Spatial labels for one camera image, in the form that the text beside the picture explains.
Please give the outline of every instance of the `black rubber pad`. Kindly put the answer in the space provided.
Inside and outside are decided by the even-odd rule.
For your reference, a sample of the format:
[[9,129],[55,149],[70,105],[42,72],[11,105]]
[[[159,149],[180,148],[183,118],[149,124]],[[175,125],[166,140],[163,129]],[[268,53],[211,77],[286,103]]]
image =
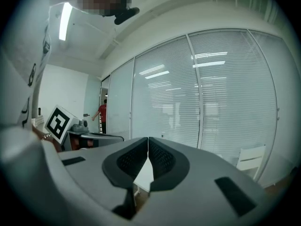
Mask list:
[[62,163],[64,166],[69,166],[69,165],[72,165],[72,164],[75,164],[75,163],[78,163],[78,162],[81,162],[81,161],[85,161],[86,159],[79,156],[79,157],[74,157],[74,158],[70,158],[70,159],[66,159],[66,160],[62,160]]
[[219,178],[215,180],[215,183],[239,217],[256,207],[256,204],[230,178]]

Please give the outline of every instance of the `fluorescent light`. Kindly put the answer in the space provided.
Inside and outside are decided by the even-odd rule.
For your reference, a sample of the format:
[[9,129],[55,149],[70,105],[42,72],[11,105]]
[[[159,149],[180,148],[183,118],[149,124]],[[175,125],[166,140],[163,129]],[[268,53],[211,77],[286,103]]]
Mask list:
[[202,64],[197,64],[193,65],[192,67],[205,67],[205,66],[211,66],[211,65],[223,65],[225,64],[226,61],[216,61],[216,62],[209,62],[209,63],[202,63]]
[[[181,88],[175,88],[175,89],[181,89]],[[168,90],[174,90],[174,89],[166,89],[166,91],[168,91]]]
[[151,68],[151,69],[142,71],[142,72],[140,72],[139,74],[140,74],[140,75],[143,75],[143,74],[150,73],[150,72],[153,72],[153,71],[162,69],[162,68],[164,68],[164,65],[159,65],[159,66],[153,67],[153,68]]
[[206,79],[206,80],[218,80],[218,79],[226,79],[227,77],[201,77],[201,79]]
[[169,86],[171,84],[167,84],[167,85],[158,85],[158,86],[149,86],[149,88],[158,88],[158,87],[162,87],[162,86]]
[[149,86],[155,86],[155,85],[159,85],[159,84],[164,84],[164,83],[169,83],[170,81],[165,81],[165,82],[160,82],[160,83],[151,83],[151,84],[148,84]]
[[196,58],[204,58],[204,57],[211,57],[211,56],[217,56],[217,55],[227,55],[228,52],[220,52],[220,53],[204,53],[204,54],[198,54],[196,55]]
[[145,78],[146,78],[146,79],[150,79],[150,78],[154,78],[154,77],[157,77],[157,76],[160,76],[160,75],[163,75],[163,74],[167,74],[167,73],[169,73],[168,70],[167,70],[167,71],[164,71],[164,72],[161,72],[161,73],[153,74],[153,75],[151,75],[151,76],[147,76],[147,77],[145,77]]
[[61,17],[60,34],[59,34],[60,40],[64,40],[64,41],[66,40],[67,27],[68,27],[71,11],[72,11],[72,6],[68,2],[66,2],[64,4],[62,17]]

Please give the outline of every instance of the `blurred object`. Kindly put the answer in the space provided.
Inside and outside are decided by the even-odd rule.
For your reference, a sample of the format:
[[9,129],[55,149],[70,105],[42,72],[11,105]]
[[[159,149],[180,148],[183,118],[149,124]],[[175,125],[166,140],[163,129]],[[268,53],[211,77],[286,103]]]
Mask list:
[[114,23],[120,25],[131,17],[137,15],[140,12],[139,8],[130,8],[122,11],[120,14],[115,15],[116,19]]
[[259,146],[249,149],[240,149],[237,168],[252,179],[257,176],[261,165],[266,146]]
[[280,180],[272,186],[266,187],[264,190],[268,194],[268,196],[278,197],[283,195],[292,183],[294,177],[296,176],[297,170],[297,168],[294,168],[287,177],[285,177],[284,179]]
[[66,202],[51,178],[42,147],[57,157],[52,144],[20,127],[1,130],[0,141],[1,172],[22,204],[50,225],[68,225]]
[[32,125],[35,128],[40,127],[40,125],[43,123],[44,123],[44,117],[42,115],[39,115],[37,118],[32,118]]

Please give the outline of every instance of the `black sticker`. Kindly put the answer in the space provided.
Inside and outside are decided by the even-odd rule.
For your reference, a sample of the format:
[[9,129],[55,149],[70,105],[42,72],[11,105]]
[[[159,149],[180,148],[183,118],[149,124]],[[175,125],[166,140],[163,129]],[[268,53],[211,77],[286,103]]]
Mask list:
[[36,73],[36,67],[37,67],[36,64],[34,64],[33,67],[32,67],[32,72],[30,73],[29,80],[28,80],[28,86],[29,86],[29,87],[32,86],[33,79],[34,79],[34,75],[35,75],[35,73]]
[[47,41],[45,41],[43,45],[43,54],[47,54],[49,50],[50,50],[50,44]]
[[54,136],[56,136],[58,139],[61,139],[69,120],[70,118],[67,115],[56,108],[50,117],[47,128],[53,133]]

